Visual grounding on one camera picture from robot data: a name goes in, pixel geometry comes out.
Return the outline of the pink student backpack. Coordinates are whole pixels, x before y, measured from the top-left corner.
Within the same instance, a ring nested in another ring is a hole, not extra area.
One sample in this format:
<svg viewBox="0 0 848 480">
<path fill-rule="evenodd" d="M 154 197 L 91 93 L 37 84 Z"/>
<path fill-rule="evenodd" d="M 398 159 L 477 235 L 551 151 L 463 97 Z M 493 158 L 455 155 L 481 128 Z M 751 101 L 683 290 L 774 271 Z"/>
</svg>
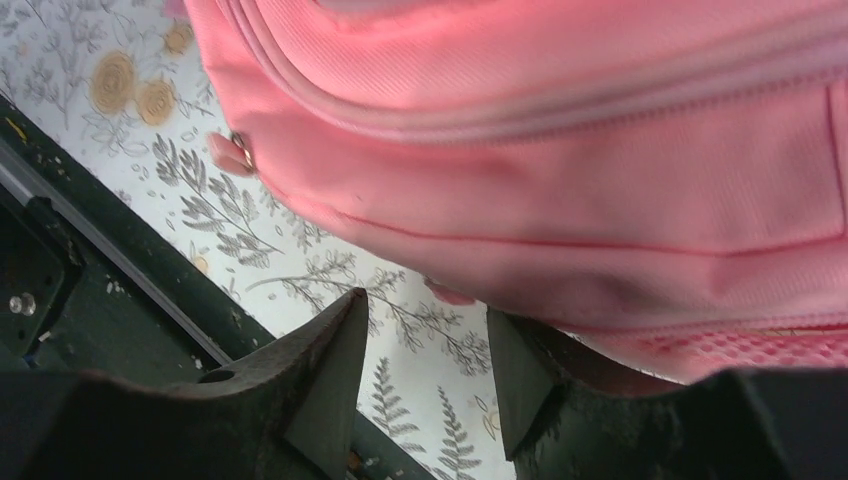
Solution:
<svg viewBox="0 0 848 480">
<path fill-rule="evenodd" d="M 216 163 L 680 383 L 847 363 L 843 1 L 169 1 Z"/>
</svg>

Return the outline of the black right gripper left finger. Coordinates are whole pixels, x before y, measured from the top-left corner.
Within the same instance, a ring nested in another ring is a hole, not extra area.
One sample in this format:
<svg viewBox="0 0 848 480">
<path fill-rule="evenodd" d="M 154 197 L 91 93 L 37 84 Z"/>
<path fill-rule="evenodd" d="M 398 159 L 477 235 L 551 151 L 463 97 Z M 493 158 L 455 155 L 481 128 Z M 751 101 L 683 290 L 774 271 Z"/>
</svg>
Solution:
<svg viewBox="0 0 848 480">
<path fill-rule="evenodd" d="M 194 383 L 101 372 L 1 376 L 5 479 L 341 479 L 367 343 L 354 289 Z"/>
</svg>

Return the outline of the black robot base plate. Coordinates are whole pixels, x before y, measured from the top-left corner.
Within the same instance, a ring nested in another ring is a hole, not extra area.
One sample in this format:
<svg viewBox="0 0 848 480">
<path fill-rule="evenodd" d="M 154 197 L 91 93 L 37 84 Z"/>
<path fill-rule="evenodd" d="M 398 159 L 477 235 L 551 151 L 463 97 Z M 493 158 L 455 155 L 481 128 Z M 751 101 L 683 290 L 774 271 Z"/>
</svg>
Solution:
<svg viewBox="0 0 848 480">
<path fill-rule="evenodd" d="M 194 383 L 275 341 L 10 102 L 1 104 L 1 376 Z M 356 409 L 341 479 L 427 472 Z"/>
</svg>

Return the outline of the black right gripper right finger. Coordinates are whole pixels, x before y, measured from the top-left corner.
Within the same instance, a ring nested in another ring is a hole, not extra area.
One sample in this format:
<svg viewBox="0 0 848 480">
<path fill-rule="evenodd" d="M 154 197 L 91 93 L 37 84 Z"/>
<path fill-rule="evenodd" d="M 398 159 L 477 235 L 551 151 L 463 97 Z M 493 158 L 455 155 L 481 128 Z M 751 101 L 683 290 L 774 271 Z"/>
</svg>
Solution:
<svg viewBox="0 0 848 480">
<path fill-rule="evenodd" d="M 843 479 L 847 373 L 736 368 L 680 386 L 565 333 L 486 313 L 506 458 L 521 479 Z"/>
</svg>

